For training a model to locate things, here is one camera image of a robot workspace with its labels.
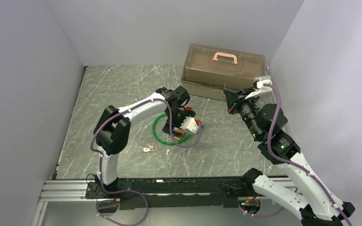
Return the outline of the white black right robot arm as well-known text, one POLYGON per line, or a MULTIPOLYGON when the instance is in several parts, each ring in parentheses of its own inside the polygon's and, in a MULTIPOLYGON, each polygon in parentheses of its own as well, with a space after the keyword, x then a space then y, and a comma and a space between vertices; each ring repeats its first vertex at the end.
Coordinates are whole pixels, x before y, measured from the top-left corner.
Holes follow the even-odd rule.
POLYGON ((261 154, 291 179, 297 191, 277 184, 261 171, 251 168, 241 177, 241 190, 246 195, 264 195, 293 213, 304 226, 341 226, 352 223, 355 212, 350 202, 337 198, 319 179, 298 144, 283 127, 288 120, 278 103, 256 105, 254 89, 224 89, 229 114, 239 114, 261 154))

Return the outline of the silver key bunch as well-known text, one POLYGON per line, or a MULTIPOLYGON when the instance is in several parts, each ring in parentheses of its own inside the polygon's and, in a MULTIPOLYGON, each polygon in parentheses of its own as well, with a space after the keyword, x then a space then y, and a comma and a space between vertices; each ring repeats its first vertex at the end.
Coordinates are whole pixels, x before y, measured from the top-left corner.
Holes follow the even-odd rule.
POLYGON ((154 145, 148 144, 145 147, 140 147, 140 149, 145 153, 152 152, 154 151, 154 145))

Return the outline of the brass padlock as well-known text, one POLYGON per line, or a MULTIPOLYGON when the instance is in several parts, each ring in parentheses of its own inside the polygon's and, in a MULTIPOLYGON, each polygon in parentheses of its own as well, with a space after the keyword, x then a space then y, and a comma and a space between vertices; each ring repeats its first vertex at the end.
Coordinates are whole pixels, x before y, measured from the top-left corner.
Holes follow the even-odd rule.
POLYGON ((189 137, 186 135, 186 131, 180 128, 173 128, 173 138, 180 143, 181 141, 187 140, 189 137))

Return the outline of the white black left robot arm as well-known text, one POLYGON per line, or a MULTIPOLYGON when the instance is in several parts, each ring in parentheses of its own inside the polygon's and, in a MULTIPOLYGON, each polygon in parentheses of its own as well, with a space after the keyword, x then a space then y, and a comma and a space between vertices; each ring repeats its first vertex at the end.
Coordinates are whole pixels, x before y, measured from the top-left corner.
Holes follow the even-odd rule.
POLYGON ((109 198, 118 191, 119 153, 128 144, 132 126, 153 115, 164 113, 168 118, 165 133, 176 137, 176 129, 191 134, 199 131, 199 124, 194 118, 195 112, 185 106, 189 100, 189 93, 184 87, 179 86, 175 90, 163 87, 134 104, 120 108, 110 105, 105 108, 90 144, 91 150, 99 153, 99 169, 95 180, 102 196, 109 198))

